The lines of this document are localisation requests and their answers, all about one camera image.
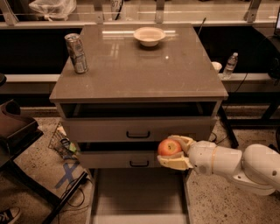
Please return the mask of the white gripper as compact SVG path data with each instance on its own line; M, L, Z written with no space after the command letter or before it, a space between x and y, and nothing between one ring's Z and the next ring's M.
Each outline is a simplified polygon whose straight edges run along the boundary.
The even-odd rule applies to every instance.
M168 137L171 145L174 148L171 156L157 156L158 162L167 168L173 170L185 171L194 169L198 174L211 175L212 174L212 159L215 143L208 141L195 140L189 136L171 135Z

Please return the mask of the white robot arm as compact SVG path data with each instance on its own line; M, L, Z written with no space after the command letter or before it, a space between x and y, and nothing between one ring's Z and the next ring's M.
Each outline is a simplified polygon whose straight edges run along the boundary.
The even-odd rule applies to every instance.
M238 188L258 195L280 191L280 154L262 144L237 150L172 135L160 142L157 160L173 170L192 169L198 174L222 176Z

